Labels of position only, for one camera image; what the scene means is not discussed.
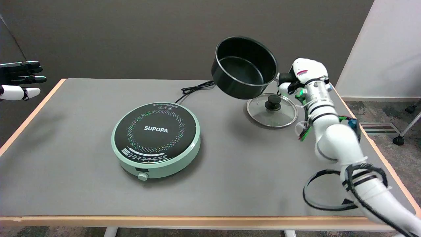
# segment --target wooden table edge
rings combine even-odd
[[[0,148],[0,156],[10,147],[42,107],[54,95],[67,79],[61,79],[28,118],[19,126],[13,135]],[[335,93],[341,99],[349,113],[355,117],[335,88]],[[393,167],[389,164],[377,145],[367,133],[361,129],[364,136],[380,157],[402,192],[421,217],[421,209],[414,197],[406,189]],[[3,226],[144,226],[144,227],[202,227],[202,228],[238,228],[238,229],[348,229],[348,230],[390,230],[385,225],[371,222],[363,216],[96,216],[96,215],[42,215],[42,216],[0,216]]]

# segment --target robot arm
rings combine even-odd
[[[40,94],[39,88],[26,88],[19,85],[42,83],[44,76],[34,76],[43,70],[38,61],[0,64],[0,99],[28,100]]]
[[[293,94],[302,88],[308,123],[316,135],[316,156],[341,165],[341,182],[352,201],[376,223],[386,223],[403,236],[421,237],[421,220],[405,209],[375,175],[362,153],[355,131],[341,124],[328,92],[328,73],[320,62],[298,58],[289,73],[279,74],[278,90]]]

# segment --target mint green cooktop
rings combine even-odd
[[[111,145],[120,165],[140,180],[166,177],[185,168],[197,155],[199,122],[179,104],[150,103],[118,121]]]

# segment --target white wall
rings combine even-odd
[[[374,1],[336,89],[350,100],[421,97],[420,0]]]

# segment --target black knob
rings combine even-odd
[[[277,95],[269,95],[267,101],[265,102],[264,106],[266,109],[271,111],[278,111],[281,109],[281,98]]]

